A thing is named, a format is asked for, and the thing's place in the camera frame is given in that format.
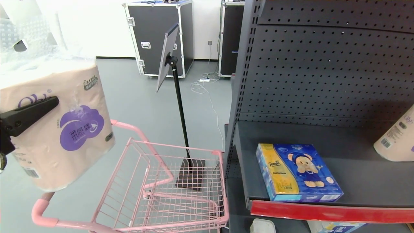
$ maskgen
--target perforated shelf panel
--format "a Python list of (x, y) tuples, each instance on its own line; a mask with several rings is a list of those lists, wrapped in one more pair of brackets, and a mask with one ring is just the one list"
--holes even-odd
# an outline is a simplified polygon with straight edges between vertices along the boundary
[(413, 103), (413, 55), (412, 34), (258, 25), (240, 120), (387, 128)]
[(246, 3), (227, 168), (237, 121), (388, 129), (414, 103), (413, 27), (414, 1)]
[(413, 1), (266, 2), (258, 24), (315, 25), (414, 32)]

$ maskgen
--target white wall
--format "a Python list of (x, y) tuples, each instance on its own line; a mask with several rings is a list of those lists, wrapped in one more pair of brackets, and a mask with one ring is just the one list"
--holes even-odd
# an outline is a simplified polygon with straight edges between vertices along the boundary
[[(77, 42), (96, 56), (135, 57), (125, 11), (121, 5), (123, 0), (37, 0), (37, 2), (43, 14), (59, 12), (60, 25), (66, 41)], [(220, 2), (220, 0), (193, 0), (195, 58), (218, 59)]]
[(194, 57), (218, 59), (217, 42), (220, 32), (220, 0), (193, 0)]

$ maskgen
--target stand base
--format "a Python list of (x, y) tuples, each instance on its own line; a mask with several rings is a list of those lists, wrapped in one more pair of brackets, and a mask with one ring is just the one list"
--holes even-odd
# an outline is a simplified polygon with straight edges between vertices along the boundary
[(203, 183), (203, 173), (206, 161), (191, 159), (193, 167), (190, 167), (188, 160), (189, 158), (183, 159), (180, 173), (177, 177), (176, 186), (178, 188), (187, 188), (200, 191)]

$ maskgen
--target metal shelf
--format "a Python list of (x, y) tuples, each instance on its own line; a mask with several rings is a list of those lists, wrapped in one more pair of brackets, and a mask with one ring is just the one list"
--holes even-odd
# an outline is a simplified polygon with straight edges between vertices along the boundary
[[(255, 218), (271, 220), (277, 233), (310, 233), (308, 224), (305, 221), (267, 218), (250, 215), (244, 208), (243, 181), (241, 178), (227, 179), (227, 192), (229, 198), (230, 233), (249, 233), (249, 228)], [(406, 224), (368, 224), (358, 228), (354, 233), (410, 233)]]
[(243, 195), (243, 181), (240, 178), (227, 179), (227, 197), (229, 199), (230, 233), (248, 233), (255, 218), (271, 220), (277, 233), (310, 233), (308, 224), (305, 221), (267, 218), (250, 215), (245, 208)]
[[(279, 218), (414, 222), (414, 162), (395, 163), (380, 157), (372, 144), (382, 133), (377, 129), (238, 121), (233, 144), (247, 207), (252, 214)], [(269, 202), (255, 157), (258, 143), (313, 144), (344, 192), (343, 197), (326, 204), (330, 206)]]

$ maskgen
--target cable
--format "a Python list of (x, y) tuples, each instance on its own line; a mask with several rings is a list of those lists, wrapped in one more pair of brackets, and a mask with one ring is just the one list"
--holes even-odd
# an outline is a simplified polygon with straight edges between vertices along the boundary
[[(221, 12), (223, 10), (223, 2), (221, 2), (220, 4), (220, 25), (219, 25), (219, 39), (217, 40), (217, 54), (220, 56), (220, 41), (221, 41), (221, 23), (222, 23), (222, 15)], [(210, 60), (211, 60), (211, 45), (209, 46), (209, 51), (210, 51), (210, 55), (209, 55), (209, 59), (208, 59), (208, 63), (207, 63), (207, 67), (210, 68)], [(219, 115), (217, 114), (216, 110), (214, 109), (214, 105), (213, 105), (213, 101), (211, 100), (210, 97), (210, 92), (204, 87), (205, 83), (215, 83), (217, 81), (220, 80), (220, 75), (219, 75), (219, 63), (217, 62), (216, 64), (216, 68), (214, 69), (214, 72), (210, 72), (210, 73), (203, 73), (201, 74), (201, 77), (204, 79), (209, 79), (209, 82), (200, 82), (199, 80), (196, 82), (191, 83), (191, 91), (195, 92), (197, 94), (204, 94), (207, 92), (208, 94), (208, 98), (210, 100), (211, 103), (211, 108), (213, 109), (214, 113), (216, 114), (216, 118), (217, 118), (217, 129), (220, 132), (220, 136), (221, 136), (221, 150), (224, 151), (224, 138), (223, 138), (223, 134), (221, 133), (221, 129), (219, 127)]]
[[(209, 57), (209, 60), (208, 60), (208, 63), (207, 63), (208, 67), (210, 67), (210, 60), (211, 60), (211, 45), (210, 45), (210, 57)], [(210, 79), (209, 83), (215, 83), (218, 80), (220, 80), (220, 77), (217, 73), (217, 68), (218, 68), (218, 63), (216, 65), (216, 68), (215, 68), (214, 72), (204, 73), (201, 76), (203, 78)], [(204, 93), (207, 92), (208, 98), (209, 98), (210, 103), (211, 103), (211, 108), (213, 109), (214, 113), (216, 114), (216, 118), (217, 118), (217, 129), (219, 130), (220, 136), (221, 136), (221, 150), (224, 151), (224, 138), (223, 138), (223, 134), (221, 133), (221, 129), (219, 127), (219, 115), (217, 114), (216, 110), (214, 109), (213, 101), (211, 100), (211, 97), (210, 97), (210, 92), (204, 87), (205, 83), (206, 82), (200, 82), (199, 80), (197, 82), (192, 83), (191, 84), (191, 91), (195, 92), (197, 94), (204, 94)]]

